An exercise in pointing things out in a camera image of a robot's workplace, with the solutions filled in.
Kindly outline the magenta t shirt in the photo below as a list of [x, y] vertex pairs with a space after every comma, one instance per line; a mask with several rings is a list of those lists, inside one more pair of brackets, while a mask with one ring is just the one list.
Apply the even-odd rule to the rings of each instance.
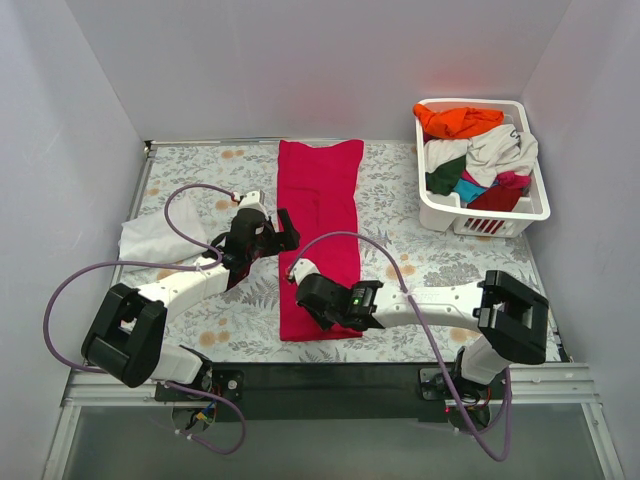
[[[277, 206], [288, 211], [302, 247], [326, 233], [358, 231], [354, 196], [363, 154], [361, 140], [323, 147], [285, 140], [279, 143]], [[305, 342], [360, 337], [360, 332], [340, 326], [324, 331], [296, 305], [296, 288], [285, 280], [285, 275], [297, 254], [294, 250], [279, 255], [280, 339]], [[360, 280], [359, 241], [354, 237], [323, 240], [304, 257], [341, 285], [349, 287]]]

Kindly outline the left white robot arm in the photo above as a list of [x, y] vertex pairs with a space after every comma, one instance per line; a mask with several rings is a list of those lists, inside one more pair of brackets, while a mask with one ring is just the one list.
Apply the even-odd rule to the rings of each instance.
[[190, 399], [205, 398], [213, 386], [210, 360], [165, 342], [165, 327], [201, 301], [234, 288], [256, 260], [299, 247], [288, 211], [277, 214], [279, 231], [262, 212], [240, 209], [230, 230], [215, 239], [222, 244], [220, 262], [206, 252], [193, 271], [139, 287], [111, 287], [82, 344], [84, 359], [131, 388], [148, 380], [170, 381]]

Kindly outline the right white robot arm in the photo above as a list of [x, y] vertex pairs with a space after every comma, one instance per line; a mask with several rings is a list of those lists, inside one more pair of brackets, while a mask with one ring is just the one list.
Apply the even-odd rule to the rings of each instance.
[[478, 282], [420, 287], [408, 294], [381, 281], [343, 286], [316, 266], [296, 266], [296, 304], [323, 330], [333, 326], [357, 332], [418, 325], [459, 328], [479, 337], [456, 356], [450, 376], [464, 397], [486, 390], [512, 364], [546, 361], [549, 302], [506, 272], [489, 270]]

